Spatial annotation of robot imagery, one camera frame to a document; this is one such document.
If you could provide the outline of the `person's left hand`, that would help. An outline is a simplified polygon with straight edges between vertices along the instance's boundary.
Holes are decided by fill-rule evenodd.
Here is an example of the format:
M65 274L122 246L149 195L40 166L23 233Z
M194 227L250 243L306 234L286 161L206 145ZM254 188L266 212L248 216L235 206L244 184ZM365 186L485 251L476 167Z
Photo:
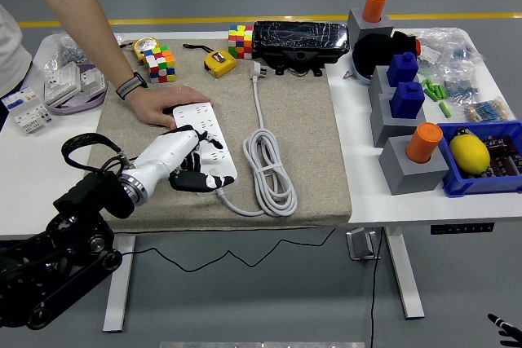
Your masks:
M179 105L212 102L210 97L189 86L157 89L137 87L126 96L125 101L142 122L170 130L176 128L176 122L172 116L164 113L165 110Z

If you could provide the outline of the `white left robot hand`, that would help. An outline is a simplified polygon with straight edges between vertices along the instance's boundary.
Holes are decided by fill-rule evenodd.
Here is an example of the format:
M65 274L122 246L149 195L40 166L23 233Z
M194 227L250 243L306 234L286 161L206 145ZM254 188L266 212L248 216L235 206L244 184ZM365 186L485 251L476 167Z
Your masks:
M161 134L138 156L132 168L123 170L120 181L132 187L143 200L152 196L162 180L167 180L177 191L195 193L212 192L234 183L235 176L201 172L199 146L202 141L217 149L223 148L220 141L191 125Z

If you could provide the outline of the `black-white right robot hand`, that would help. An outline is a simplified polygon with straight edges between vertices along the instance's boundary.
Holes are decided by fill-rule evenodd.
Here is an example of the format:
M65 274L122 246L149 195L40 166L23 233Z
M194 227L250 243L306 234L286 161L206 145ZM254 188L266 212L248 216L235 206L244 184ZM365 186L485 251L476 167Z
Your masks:
M498 334L505 337L506 340L501 340L499 343L505 347L521 347L521 330L505 320L497 317L494 314L488 313L488 319L493 322L498 328Z

